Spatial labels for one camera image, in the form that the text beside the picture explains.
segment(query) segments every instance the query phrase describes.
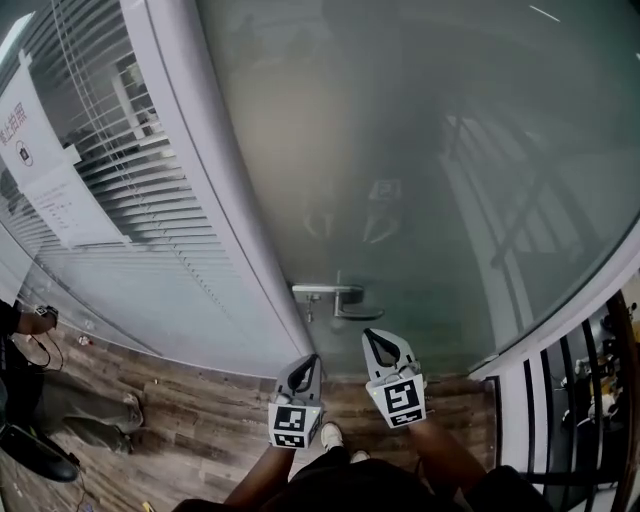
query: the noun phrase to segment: cable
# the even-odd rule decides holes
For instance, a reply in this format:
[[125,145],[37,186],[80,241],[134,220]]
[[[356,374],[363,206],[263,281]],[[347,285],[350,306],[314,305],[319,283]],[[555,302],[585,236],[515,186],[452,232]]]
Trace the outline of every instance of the cable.
[[60,354],[60,368],[58,368],[58,370],[56,370],[56,371],[60,371],[60,370],[62,370],[62,367],[64,366],[64,356],[62,355],[62,350],[60,350],[60,347],[58,346],[58,344],[55,341],[53,341],[53,338],[51,336],[49,336],[48,332],[45,332],[45,334],[47,335],[47,338],[49,338],[49,341],[51,341],[51,343],[53,343],[53,345],[58,350],[58,354]]
[[82,482],[82,496],[80,496],[80,501],[78,502],[78,506],[76,507],[76,512],[80,510],[80,505],[84,501],[84,497],[87,495],[87,488],[84,486],[84,477],[82,476],[82,470],[78,471],[80,474],[80,481]]
[[34,340],[36,340],[36,343],[38,344],[38,346],[47,353],[47,355],[49,356],[49,360],[47,361],[47,364],[45,364],[45,365],[35,364],[35,363],[32,363],[31,361],[29,361],[29,362],[32,365],[37,366],[38,368],[42,368],[43,371],[40,372],[40,373],[59,372],[60,370],[62,370],[62,367],[64,366],[64,356],[62,355],[62,351],[60,350],[60,347],[58,346],[58,344],[55,341],[53,341],[53,338],[51,338],[51,336],[49,336],[49,333],[45,333],[45,334],[47,335],[47,338],[49,338],[49,341],[51,341],[51,343],[53,343],[53,345],[58,350],[58,354],[60,354],[60,367],[58,367],[58,368],[48,368],[49,363],[51,362],[51,354],[45,348],[45,346],[40,342],[40,340],[38,340],[38,338],[36,338],[33,334],[31,335],[31,337]]

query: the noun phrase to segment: wooden floor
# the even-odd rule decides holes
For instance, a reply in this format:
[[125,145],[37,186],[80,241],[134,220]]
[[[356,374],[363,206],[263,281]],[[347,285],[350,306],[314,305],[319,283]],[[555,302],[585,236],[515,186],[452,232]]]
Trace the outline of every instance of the wooden floor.
[[[96,392],[120,398],[133,392],[145,414],[142,446],[116,455],[54,436],[80,460],[82,481],[58,484],[42,479],[0,454],[0,476],[9,512],[142,511],[149,501],[168,512],[185,498],[223,500],[267,446],[267,403],[274,382],[202,370],[95,341],[81,346],[76,332],[59,329],[54,339],[65,355],[64,371]],[[46,336],[40,341],[58,357]],[[29,357],[43,357],[33,342],[20,342]],[[487,467],[494,464],[495,410],[490,383],[447,378],[430,381],[434,416]],[[326,420],[336,421],[347,447],[413,470],[417,456],[402,429],[390,430],[362,383],[324,383]],[[294,471],[321,452],[319,437],[298,451]]]

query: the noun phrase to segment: dark skin arm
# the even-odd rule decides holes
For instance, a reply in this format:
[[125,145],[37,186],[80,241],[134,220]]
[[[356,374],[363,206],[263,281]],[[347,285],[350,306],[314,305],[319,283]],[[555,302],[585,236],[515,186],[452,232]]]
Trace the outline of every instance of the dark skin arm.
[[56,325],[56,319],[51,313],[40,316],[36,313],[22,313],[18,321],[16,332],[19,334],[42,334]]
[[436,494],[453,496],[457,489],[466,494],[487,474],[482,464],[432,418],[412,423],[409,432]]
[[269,501],[287,485],[295,454],[295,450],[269,446],[224,504],[255,510]]

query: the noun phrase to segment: glass wall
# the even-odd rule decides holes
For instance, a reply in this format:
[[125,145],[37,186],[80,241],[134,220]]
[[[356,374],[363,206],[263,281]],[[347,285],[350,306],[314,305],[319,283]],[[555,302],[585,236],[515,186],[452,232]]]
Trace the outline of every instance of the glass wall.
[[[75,171],[123,237],[120,243],[65,246],[5,168],[0,223],[17,255],[18,263],[8,263],[13,296],[50,303],[79,328],[132,348],[199,366],[274,374],[282,344],[176,158],[119,2],[38,6],[0,62],[0,90],[23,49],[60,143],[75,146]],[[17,2],[2,7],[12,20],[26,8]]]
[[627,0],[201,0],[292,283],[360,284],[370,325],[309,324],[337,371],[363,326],[461,371],[547,319],[640,210],[640,16]]

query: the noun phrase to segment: gray pants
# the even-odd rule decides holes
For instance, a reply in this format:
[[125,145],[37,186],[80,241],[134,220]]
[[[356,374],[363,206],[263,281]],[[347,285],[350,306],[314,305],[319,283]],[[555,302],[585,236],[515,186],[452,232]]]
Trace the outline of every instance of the gray pants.
[[129,453],[131,441],[125,434],[140,426],[136,412],[129,404],[88,390],[70,375],[51,372],[44,375],[33,419],[46,435],[67,432],[91,446]]

